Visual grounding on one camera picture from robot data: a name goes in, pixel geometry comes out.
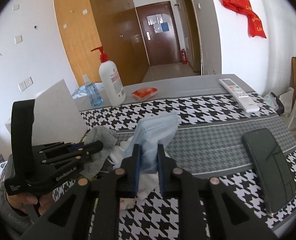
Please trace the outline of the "left hand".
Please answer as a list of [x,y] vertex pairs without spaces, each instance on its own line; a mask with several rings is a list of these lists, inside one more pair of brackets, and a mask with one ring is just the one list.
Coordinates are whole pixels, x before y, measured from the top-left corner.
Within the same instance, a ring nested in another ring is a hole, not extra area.
[[43,215],[48,209],[50,209],[55,201],[53,200],[52,193],[48,193],[40,198],[30,194],[30,193],[20,193],[13,196],[6,194],[8,203],[14,209],[20,210],[27,214],[26,206],[27,205],[37,205],[40,204],[39,213]]

